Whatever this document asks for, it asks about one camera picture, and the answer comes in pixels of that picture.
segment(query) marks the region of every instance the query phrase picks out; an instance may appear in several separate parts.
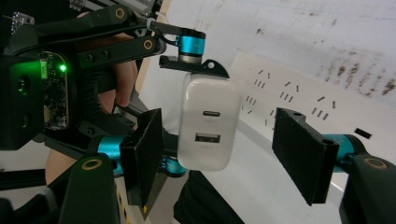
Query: yellow ring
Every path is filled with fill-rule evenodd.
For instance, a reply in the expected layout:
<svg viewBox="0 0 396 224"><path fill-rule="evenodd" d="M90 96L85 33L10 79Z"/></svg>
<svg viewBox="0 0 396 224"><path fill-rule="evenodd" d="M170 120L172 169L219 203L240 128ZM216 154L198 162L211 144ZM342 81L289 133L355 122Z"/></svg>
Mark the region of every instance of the yellow ring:
<svg viewBox="0 0 396 224"><path fill-rule="evenodd" d="M146 40L143 43L143 47L145 47L145 49L152 49L152 41L151 40Z"/></svg>
<svg viewBox="0 0 396 224"><path fill-rule="evenodd" d="M116 17L122 19L124 16L125 16L125 11L121 7L117 8Z"/></svg>
<svg viewBox="0 0 396 224"><path fill-rule="evenodd" d="M88 163L90 163L90 162L96 162L96 164L95 164L95 165L90 165L90 166L88 166ZM85 162L82 164L81 168L82 168L83 170L94 170L94 169L98 168L98 167L101 166L101 165L102 165L102 161L101 161L101 160L92 159L92 160L85 161Z"/></svg>
<svg viewBox="0 0 396 224"><path fill-rule="evenodd" d="M379 161L379 160L376 160L373 158L367 158L367 159L364 159L364 161L375 169L378 169L378 170L388 169L388 166L382 161Z"/></svg>

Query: circuit board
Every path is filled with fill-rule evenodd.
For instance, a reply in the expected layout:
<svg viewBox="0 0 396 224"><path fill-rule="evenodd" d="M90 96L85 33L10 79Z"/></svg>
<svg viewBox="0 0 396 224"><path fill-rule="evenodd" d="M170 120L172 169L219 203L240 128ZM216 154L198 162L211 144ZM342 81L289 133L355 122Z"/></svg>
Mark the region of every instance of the circuit board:
<svg viewBox="0 0 396 224"><path fill-rule="evenodd" d="M40 53L44 92L45 128L63 130L68 127L67 67L64 58L48 51Z"/></svg>

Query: green led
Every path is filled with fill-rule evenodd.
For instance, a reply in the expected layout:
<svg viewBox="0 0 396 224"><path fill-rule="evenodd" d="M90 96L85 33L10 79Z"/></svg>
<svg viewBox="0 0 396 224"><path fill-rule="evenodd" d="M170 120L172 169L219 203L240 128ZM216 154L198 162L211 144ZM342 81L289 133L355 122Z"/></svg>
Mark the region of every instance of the green led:
<svg viewBox="0 0 396 224"><path fill-rule="evenodd" d="M59 69L61 69L62 72L65 72L65 71L66 71L66 65L61 64L61 65L59 66Z"/></svg>

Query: usb-a port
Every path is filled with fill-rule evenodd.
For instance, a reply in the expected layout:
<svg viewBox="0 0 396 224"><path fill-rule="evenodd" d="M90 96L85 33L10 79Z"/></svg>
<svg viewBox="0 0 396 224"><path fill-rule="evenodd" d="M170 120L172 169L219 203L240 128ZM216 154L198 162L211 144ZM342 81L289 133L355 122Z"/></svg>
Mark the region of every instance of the usb-a port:
<svg viewBox="0 0 396 224"><path fill-rule="evenodd" d="M210 133L197 133L195 135L195 142L219 143L220 135Z"/></svg>

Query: wall charger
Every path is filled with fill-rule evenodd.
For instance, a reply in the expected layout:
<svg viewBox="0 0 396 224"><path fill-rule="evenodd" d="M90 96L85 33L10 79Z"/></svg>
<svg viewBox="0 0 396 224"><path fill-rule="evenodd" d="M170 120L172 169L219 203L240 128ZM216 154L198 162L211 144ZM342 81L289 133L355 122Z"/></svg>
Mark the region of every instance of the wall charger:
<svg viewBox="0 0 396 224"><path fill-rule="evenodd" d="M191 170L224 169L233 149L241 105L239 87L227 78L192 75L184 91L177 158Z"/></svg>

